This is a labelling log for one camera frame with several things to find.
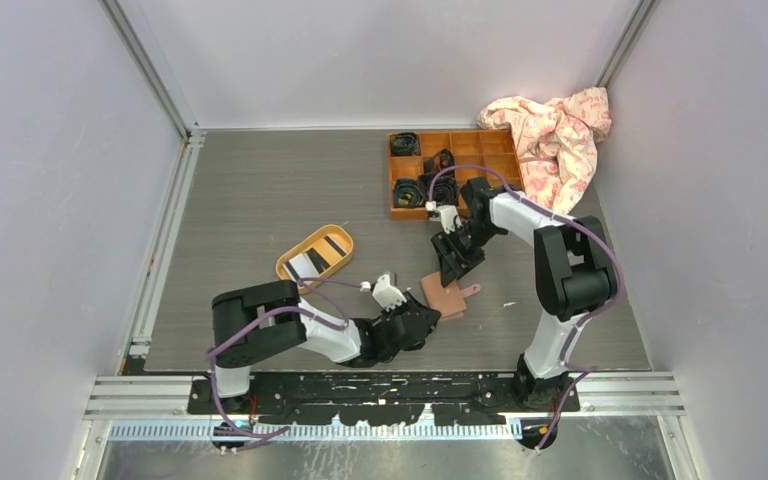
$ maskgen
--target gray wood-grain table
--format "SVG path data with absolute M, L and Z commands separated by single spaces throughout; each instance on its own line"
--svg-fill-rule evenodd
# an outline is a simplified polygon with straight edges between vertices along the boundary
M 430 238 L 439 224 L 389 218 L 384 131 L 211 132 L 196 166 L 171 268 L 152 335 L 146 369 L 204 369 L 213 344 L 211 299 L 275 280 L 280 255 L 325 224 L 354 238 L 354 257 L 337 277 L 374 280 L 397 272 L 399 287 L 424 301 L 419 279 L 437 270 Z M 602 217 L 594 189 L 574 215 Z M 460 284 L 480 283 L 466 316 L 446 321 L 420 351 L 402 352 L 379 369 L 511 370 L 531 342 L 540 316 L 530 247 L 497 236 L 487 259 Z M 322 287 L 357 317 L 374 317 L 369 294 Z M 333 311 L 314 295 L 319 308 Z M 603 368 L 649 368 L 626 300 L 591 322 L 572 360 Z M 340 369 L 296 348 L 256 370 Z

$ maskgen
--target yellow basket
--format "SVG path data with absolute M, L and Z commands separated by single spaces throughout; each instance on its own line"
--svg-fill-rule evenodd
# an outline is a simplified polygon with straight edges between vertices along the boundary
M 318 273 L 317 276 L 325 278 L 334 275 L 343 265 L 349 263 L 354 254 L 354 241 L 349 234 L 339 225 L 325 225 L 319 230 L 313 232 L 295 247 L 287 250 L 287 253 L 278 258 L 275 263 L 275 273 L 278 278 L 283 280 L 295 280 L 284 268 L 291 258 L 302 253 L 314 250 L 318 256 L 328 263 L 325 270 Z M 322 282 L 310 282 L 315 287 Z M 310 290 L 299 287 L 299 293 L 304 295 Z

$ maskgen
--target white side panel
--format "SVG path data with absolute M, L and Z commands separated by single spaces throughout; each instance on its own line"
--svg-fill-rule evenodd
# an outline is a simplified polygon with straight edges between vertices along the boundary
M 703 478 L 768 479 L 768 2 L 661 2 L 611 95 L 597 187 L 652 366 Z
M 637 0 L 128 0 L 202 128 L 467 125 L 592 86 Z
M 74 468 L 179 150 L 98 2 L 0 2 L 0 478 Z

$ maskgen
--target metal floor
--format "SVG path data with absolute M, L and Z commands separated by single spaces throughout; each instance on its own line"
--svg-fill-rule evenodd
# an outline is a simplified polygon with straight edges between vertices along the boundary
M 391 221 L 385 131 L 210 132 L 196 166 L 183 223 L 152 334 L 146 370 L 204 369 L 213 345 L 211 299 L 275 280 L 275 262 L 322 225 L 354 238 L 355 253 L 337 277 L 374 280 L 397 272 L 399 287 L 422 298 L 419 279 L 434 272 L 430 238 L 439 224 Z M 603 218 L 595 189 L 572 212 Z M 487 260 L 460 283 L 478 282 L 466 316 L 443 322 L 425 348 L 403 352 L 387 370 L 510 370 L 537 328 L 531 250 L 496 237 Z M 375 316 L 368 294 L 322 287 L 357 317 Z M 332 309 L 307 295 L 315 306 Z M 593 321 L 572 355 L 578 365 L 648 369 L 626 300 Z M 255 370 L 329 370 L 326 358 L 294 349 Z
M 540 457 L 507 440 L 276 441 L 220 457 L 201 442 L 112 442 L 100 480 L 671 480 L 655 418 L 570 418 Z

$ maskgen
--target pink floral cloth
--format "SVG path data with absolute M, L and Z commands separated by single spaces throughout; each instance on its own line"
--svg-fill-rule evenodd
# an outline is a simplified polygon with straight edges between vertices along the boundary
M 500 98 L 478 114 L 478 123 L 511 130 L 525 193 L 567 214 L 590 185 L 596 173 L 596 144 L 611 130 L 608 92 L 593 87 L 544 104 Z

